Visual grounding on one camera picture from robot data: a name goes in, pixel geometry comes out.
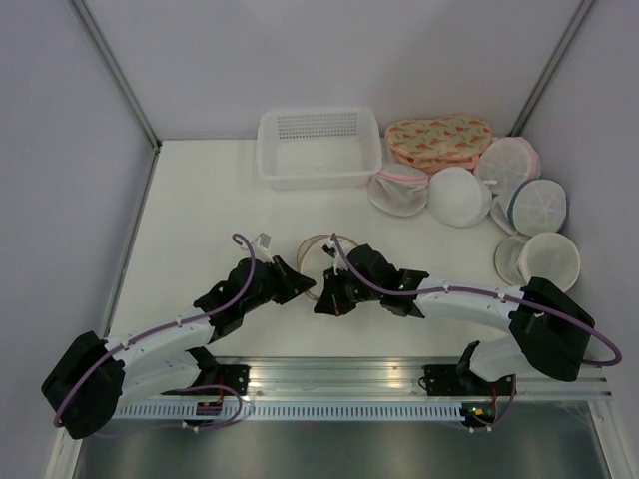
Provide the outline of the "beige mesh laundry bag glasses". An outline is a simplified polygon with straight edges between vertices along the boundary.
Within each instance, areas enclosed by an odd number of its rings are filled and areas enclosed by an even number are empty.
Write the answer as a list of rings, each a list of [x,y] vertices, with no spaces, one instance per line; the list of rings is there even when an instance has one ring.
[[[316,285],[306,292],[306,297],[311,301],[320,299],[324,271],[331,268],[331,257],[321,249],[327,240],[331,240],[330,235],[315,235],[305,239],[296,252],[296,271],[316,281]]]

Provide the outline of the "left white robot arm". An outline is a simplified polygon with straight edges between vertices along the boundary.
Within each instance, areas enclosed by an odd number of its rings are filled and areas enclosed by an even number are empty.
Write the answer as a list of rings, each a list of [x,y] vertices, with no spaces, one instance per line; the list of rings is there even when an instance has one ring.
[[[118,409],[148,397],[188,388],[209,394],[217,386],[219,364],[208,345],[237,330],[253,310],[270,302],[284,305],[315,284],[278,255],[245,258],[166,324],[119,337],[79,335],[41,386],[55,427],[83,439]]]

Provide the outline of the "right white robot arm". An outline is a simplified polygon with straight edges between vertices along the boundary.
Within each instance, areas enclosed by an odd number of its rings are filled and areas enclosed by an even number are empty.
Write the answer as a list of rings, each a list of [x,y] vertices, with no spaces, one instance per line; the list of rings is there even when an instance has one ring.
[[[595,322],[550,280],[533,277],[505,288],[449,284],[425,271],[396,268],[367,244],[346,254],[332,242],[322,249],[333,264],[323,273],[317,314],[342,316],[376,302],[399,317],[457,319],[503,332],[466,346],[455,370],[462,391],[477,394],[490,382],[527,371],[577,379]]]

